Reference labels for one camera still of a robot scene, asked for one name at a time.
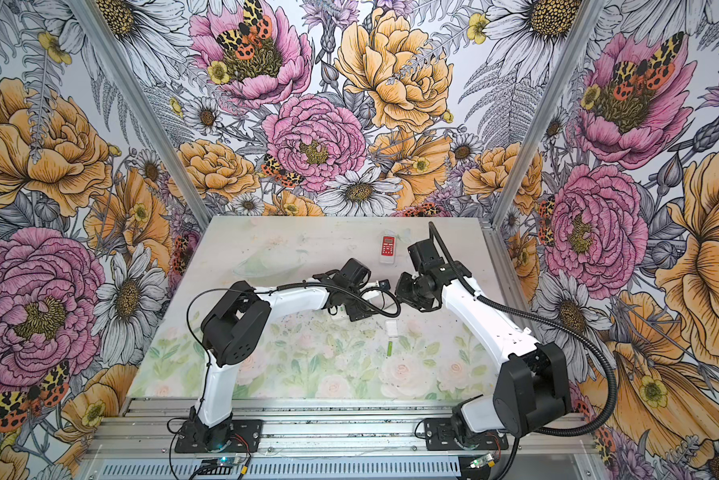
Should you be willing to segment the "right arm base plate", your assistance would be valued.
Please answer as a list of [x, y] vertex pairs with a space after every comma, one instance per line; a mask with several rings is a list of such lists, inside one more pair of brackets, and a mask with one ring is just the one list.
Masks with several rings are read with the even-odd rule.
[[425, 441], [427, 451], [495, 451], [508, 450], [507, 436], [495, 430], [475, 433], [461, 420], [429, 417], [415, 428], [415, 436]]

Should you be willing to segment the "red white remote control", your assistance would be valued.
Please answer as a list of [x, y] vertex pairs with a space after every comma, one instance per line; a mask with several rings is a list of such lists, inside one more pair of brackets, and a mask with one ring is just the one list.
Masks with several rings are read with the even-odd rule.
[[383, 235], [381, 236], [381, 249], [379, 250], [379, 263], [385, 265], [395, 264], [395, 236]]

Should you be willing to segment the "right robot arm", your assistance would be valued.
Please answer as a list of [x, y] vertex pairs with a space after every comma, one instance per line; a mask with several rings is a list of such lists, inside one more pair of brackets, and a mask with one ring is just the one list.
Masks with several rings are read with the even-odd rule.
[[437, 251], [433, 239], [407, 248], [413, 273], [401, 274], [395, 295], [421, 313], [441, 308], [455, 314], [481, 342], [497, 367], [493, 392], [461, 402], [451, 424], [461, 442], [488, 431], [522, 438], [573, 411], [567, 358], [491, 306], [471, 272]]

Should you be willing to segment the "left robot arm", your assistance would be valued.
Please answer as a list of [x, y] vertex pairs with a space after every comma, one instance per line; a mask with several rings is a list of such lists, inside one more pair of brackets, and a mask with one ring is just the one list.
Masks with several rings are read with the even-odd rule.
[[371, 270], [354, 258], [340, 269], [277, 287], [240, 280], [229, 287], [201, 323], [198, 339], [207, 357], [202, 394], [183, 430], [189, 446], [221, 452], [237, 440], [233, 397], [240, 365], [258, 347], [265, 327], [303, 312], [345, 312], [351, 321], [374, 315], [401, 315], [401, 302], [383, 280], [369, 282]]

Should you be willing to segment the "white battery cover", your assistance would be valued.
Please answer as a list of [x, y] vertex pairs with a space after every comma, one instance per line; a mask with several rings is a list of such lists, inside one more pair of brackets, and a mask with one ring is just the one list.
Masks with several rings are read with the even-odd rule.
[[388, 319], [385, 322], [385, 333], [389, 338], [397, 338], [399, 336], [399, 322], [397, 320]]

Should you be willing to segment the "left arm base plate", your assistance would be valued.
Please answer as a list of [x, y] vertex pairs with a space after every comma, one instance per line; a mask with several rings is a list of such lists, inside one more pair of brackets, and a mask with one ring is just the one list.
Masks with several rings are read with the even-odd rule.
[[175, 450], [181, 454], [255, 453], [263, 426], [262, 420], [228, 419], [214, 427], [199, 419], [187, 420], [179, 430]]

